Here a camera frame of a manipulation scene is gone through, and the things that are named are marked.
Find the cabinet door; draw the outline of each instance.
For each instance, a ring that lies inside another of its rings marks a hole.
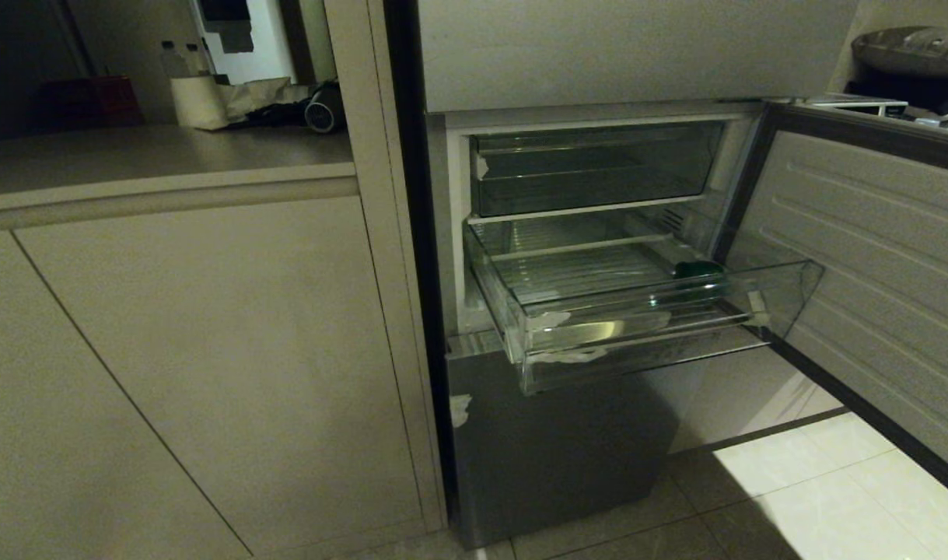
[[[0,554],[247,556],[8,233],[0,233]]]
[[[426,109],[826,91],[856,0],[419,0]]]
[[[359,198],[18,237],[253,553],[421,516]]]
[[[754,233],[822,264],[788,345],[848,407],[879,412],[914,437],[911,453],[948,464],[947,132],[777,106],[761,127],[730,216],[740,233],[719,260]]]

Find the gray pillow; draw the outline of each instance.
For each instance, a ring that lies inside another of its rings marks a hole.
[[[897,27],[851,43],[854,58],[889,74],[948,79],[948,29]]]

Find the open freezer door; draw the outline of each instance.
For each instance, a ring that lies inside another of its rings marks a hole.
[[[715,259],[760,236],[825,273],[773,348],[948,486],[948,132],[771,106]]]

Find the stainless steel panel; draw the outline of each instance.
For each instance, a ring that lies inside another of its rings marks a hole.
[[[469,548],[598,513],[650,492],[704,366],[524,396],[494,333],[451,340],[459,511]]]

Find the paper towel roll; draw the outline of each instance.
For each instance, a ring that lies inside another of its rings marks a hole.
[[[225,104],[213,75],[172,78],[170,88],[176,107],[176,121],[181,127],[203,128],[205,131],[227,127]]]

